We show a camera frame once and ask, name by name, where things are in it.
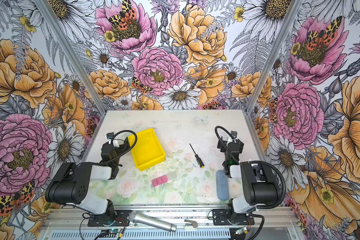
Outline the black yellow handled screwdriver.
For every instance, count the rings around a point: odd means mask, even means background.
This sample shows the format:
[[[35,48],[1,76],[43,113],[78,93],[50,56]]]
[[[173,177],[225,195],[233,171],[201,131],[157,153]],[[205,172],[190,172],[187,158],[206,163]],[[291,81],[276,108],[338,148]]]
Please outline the black yellow handled screwdriver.
[[[198,165],[199,165],[199,167],[200,168],[204,168],[205,167],[205,165],[204,165],[204,163],[203,163],[203,161],[202,161],[202,159],[199,157],[199,155],[195,152],[195,150],[194,150],[194,148],[192,147],[192,145],[190,144],[190,147],[191,147],[191,149],[192,149],[192,151],[194,152],[194,154],[195,154],[195,158],[196,158],[196,161],[197,161],[197,163],[198,163]]]

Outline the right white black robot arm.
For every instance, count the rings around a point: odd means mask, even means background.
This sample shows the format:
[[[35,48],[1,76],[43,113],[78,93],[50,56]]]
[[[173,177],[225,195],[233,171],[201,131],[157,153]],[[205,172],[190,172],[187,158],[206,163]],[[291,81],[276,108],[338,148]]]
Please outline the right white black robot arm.
[[[253,212],[273,209],[279,206],[287,193],[287,184],[282,173],[272,164],[264,161],[240,162],[244,143],[236,132],[228,132],[221,126],[215,127],[217,148],[224,153],[223,169],[217,171],[217,196],[228,200],[225,212],[213,210],[215,225],[250,225]],[[241,180],[243,193],[229,198],[228,179]]]

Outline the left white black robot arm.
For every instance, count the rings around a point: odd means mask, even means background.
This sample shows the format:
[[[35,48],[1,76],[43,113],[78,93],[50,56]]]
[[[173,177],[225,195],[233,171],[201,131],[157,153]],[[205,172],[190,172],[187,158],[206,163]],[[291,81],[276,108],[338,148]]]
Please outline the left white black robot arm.
[[[83,210],[97,225],[124,226],[126,221],[115,211],[113,202],[91,192],[89,184],[92,180],[114,180],[123,166],[120,158],[134,148],[137,139],[135,132],[123,130],[103,144],[100,162],[62,164],[47,187],[47,202]]]

